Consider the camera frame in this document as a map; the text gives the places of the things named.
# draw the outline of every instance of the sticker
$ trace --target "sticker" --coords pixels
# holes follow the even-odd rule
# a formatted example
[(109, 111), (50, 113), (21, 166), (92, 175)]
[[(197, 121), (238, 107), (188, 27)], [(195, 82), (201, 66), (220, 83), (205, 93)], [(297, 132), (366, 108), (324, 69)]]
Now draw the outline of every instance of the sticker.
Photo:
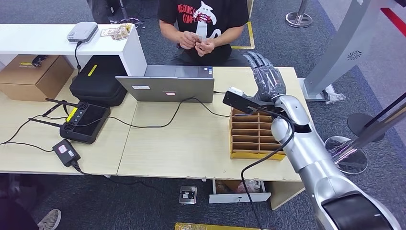
[(65, 145), (61, 145), (58, 147), (59, 153), (64, 153), (66, 152), (68, 149), (65, 147)]
[(135, 90), (150, 90), (151, 88), (147, 85), (133, 85)]
[(91, 76), (94, 70), (96, 69), (97, 65), (94, 65), (93, 68), (90, 70), (88, 76)]
[(78, 110), (78, 108), (73, 108), (72, 112), (70, 112), (69, 116), (66, 118), (67, 122), (69, 122), (73, 115), (75, 115), (76, 110)]
[(189, 192), (184, 192), (182, 198), (189, 199), (188, 195), (189, 195)]
[(20, 65), (22, 65), (22, 66), (32, 66), (32, 64), (28, 63), (28, 62), (22, 62), (22, 63), (20, 63)]

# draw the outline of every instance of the wooden organizer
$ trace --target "wooden organizer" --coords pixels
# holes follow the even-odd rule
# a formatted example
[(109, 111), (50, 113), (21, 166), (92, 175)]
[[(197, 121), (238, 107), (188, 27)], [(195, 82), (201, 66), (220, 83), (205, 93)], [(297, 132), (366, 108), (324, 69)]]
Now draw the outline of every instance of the wooden organizer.
[[(230, 117), (231, 158), (262, 159), (275, 151), (280, 144), (271, 133), (272, 117), (266, 113), (245, 115), (233, 109)], [(270, 160), (281, 161), (283, 151), (277, 152)]]

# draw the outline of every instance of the robot finger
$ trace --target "robot finger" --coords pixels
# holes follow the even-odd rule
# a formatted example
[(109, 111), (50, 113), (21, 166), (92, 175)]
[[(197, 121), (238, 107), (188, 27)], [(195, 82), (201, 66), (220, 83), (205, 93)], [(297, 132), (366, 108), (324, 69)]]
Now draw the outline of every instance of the robot finger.
[(264, 58), (264, 56), (262, 56), (262, 54), (257, 54), (257, 56), (262, 61), (262, 63), (264, 63), (264, 66), (270, 66), (269, 60)]
[(249, 51), (248, 54), (251, 55), (252, 59), (254, 59), (254, 61), (258, 67), (261, 67), (264, 65), (264, 63), (261, 61), (261, 58), (258, 57), (258, 55), (256, 53)]
[(252, 69), (258, 68), (257, 64), (255, 63), (254, 59), (251, 58), (250, 55), (243, 54), (243, 56), (248, 60), (249, 64), (251, 65)]

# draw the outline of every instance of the printed graphic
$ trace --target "printed graphic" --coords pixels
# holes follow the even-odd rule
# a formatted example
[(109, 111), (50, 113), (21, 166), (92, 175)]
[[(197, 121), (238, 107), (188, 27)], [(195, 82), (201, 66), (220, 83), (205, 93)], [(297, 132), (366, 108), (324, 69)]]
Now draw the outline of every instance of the printed graphic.
[(192, 6), (180, 4), (178, 5), (178, 12), (183, 13), (183, 23), (191, 24), (197, 22), (196, 34), (206, 37), (215, 38), (221, 35), (221, 30), (215, 29), (213, 33), (207, 37), (208, 24), (216, 25), (217, 17), (212, 12), (213, 8), (203, 1), (201, 7), (195, 9)]

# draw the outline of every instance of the red stripe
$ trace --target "red stripe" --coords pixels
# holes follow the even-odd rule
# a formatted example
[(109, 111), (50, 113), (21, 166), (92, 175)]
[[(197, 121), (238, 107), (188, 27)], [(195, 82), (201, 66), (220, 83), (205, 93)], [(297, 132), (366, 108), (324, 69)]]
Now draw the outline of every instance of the red stripe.
[(400, 32), (406, 36), (406, 23), (402, 21), (391, 9), (381, 8), (381, 11), (389, 18), (389, 20), (398, 28)]

